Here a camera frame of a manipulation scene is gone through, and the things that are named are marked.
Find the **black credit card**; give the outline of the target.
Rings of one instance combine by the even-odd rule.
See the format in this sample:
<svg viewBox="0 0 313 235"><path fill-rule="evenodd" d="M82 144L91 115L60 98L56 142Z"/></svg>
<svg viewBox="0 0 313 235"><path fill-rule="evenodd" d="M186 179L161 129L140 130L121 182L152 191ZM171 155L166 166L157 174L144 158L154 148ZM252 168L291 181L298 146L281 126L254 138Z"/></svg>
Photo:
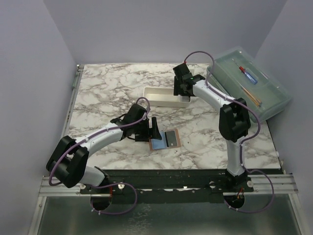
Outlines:
<svg viewBox="0 0 313 235"><path fill-rule="evenodd" d="M165 132L167 147L177 147L178 141L175 130Z"/></svg>

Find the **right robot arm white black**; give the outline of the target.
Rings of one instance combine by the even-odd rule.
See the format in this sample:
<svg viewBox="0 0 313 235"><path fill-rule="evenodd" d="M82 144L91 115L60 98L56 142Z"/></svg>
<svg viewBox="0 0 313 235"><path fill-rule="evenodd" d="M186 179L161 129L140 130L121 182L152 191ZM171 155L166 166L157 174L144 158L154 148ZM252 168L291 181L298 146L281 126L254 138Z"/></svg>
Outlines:
<svg viewBox="0 0 313 235"><path fill-rule="evenodd" d="M211 86L201 75L193 75L185 63L173 68L174 95L201 98L219 112L219 132L226 140L227 169L225 187L235 192L247 177L241 141L251 127L246 101L234 99Z"/></svg>

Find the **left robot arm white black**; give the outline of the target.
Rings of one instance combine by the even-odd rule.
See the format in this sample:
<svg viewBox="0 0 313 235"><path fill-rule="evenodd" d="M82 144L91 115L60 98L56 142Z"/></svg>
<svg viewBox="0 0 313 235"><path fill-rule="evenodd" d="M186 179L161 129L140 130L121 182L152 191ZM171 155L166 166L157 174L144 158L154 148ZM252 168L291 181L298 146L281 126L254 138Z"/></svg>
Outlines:
<svg viewBox="0 0 313 235"><path fill-rule="evenodd" d="M89 157L130 136L141 142L161 140L157 118L148 118L148 112L148 108L134 103L127 113L112 119L91 134L76 139L62 137L46 164L50 176L55 176L67 188L84 184L91 186L97 193L104 193L109 186L107 175L98 167L89 167Z"/></svg>

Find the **tan leather card holder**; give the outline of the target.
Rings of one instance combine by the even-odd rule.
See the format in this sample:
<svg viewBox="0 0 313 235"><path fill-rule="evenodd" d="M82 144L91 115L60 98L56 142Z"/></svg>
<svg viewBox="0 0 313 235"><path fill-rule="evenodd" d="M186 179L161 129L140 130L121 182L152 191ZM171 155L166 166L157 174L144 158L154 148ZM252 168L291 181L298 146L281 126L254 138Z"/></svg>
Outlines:
<svg viewBox="0 0 313 235"><path fill-rule="evenodd" d="M178 141L178 146L177 147L167 147L166 144L166 138L165 138L165 132L166 131L171 131L175 130L176 136L177 136L177 141ZM173 149L173 148L180 148L181 147L181 142L180 142L180 137L179 137L179 132L178 129L171 129L171 130L166 130L166 131L160 131L160 134L162 136L162 140L154 140L151 139L149 141L149 147L151 151L156 151L156 150L165 150L165 149Z"/></svg>

